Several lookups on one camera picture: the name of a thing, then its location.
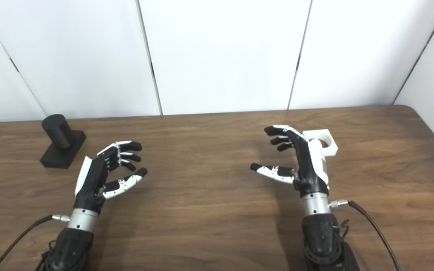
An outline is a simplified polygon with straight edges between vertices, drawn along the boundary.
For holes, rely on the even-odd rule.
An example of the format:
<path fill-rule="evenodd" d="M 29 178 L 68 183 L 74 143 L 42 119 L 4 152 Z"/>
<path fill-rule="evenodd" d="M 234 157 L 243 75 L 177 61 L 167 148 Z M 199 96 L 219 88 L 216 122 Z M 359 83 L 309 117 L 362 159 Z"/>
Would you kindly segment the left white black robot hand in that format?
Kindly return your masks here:
<path fill-rule="evenodd" d="M 135 151 L 142 145 L 136 141 L 117 141 L 102 149 L 95 158 L 85 157 L 75 188 L 74 208 L 101 213 L 107 199 L 127 192 L 148 173 L 146 168 L 137 169 L 132 162 L 140 162 Z M 107 181 L 110 172 L 119 167 L 131 171 L 131 175 L 118 180 Z"/>

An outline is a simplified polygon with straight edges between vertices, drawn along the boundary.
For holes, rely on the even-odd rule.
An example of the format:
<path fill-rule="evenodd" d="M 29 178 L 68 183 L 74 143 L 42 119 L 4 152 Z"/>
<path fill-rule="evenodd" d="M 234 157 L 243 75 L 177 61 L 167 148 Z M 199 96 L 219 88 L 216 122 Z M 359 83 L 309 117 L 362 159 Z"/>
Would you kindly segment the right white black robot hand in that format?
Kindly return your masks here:
<path fill-rule="evenodd" d="M 276 136 L 270 143 L 277 146 L 277 151 L 295 150 L 298 168 L 252 163 L 252 171 L 272 180 L 293 185 L 301 197 L 314 193 L 329 195 L 329 179 L 323 168 L 321 152 L 318 150 L 319 141 L 310 140 L 287 125 L 272 125 L 266 127 L 264 132 L 269 137 Z"/>

